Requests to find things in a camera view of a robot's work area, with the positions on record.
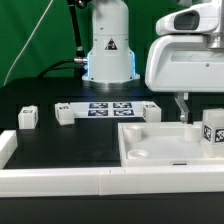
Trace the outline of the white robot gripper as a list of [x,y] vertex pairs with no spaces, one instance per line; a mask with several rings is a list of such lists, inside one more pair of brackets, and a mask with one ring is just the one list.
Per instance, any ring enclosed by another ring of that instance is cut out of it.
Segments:
[[178,92],[180,120],[187,123],[187,93],[224,92],[224,49],[208,49],[202,35],[158,38],[149,50],[145,83],[154,92]]

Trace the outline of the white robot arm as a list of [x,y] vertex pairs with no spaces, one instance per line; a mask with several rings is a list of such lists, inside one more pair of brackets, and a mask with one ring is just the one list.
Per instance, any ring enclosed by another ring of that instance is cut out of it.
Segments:
[[[188,120],[184,95],[224,92],[224,0],[174,0],[184,8],[159,19],[148,53],[145,84],[154,92],[173,92]],[[139,78],[129,48],[129,16],[122,0],[93,0],[93,47],[83,81],[102,88]]]

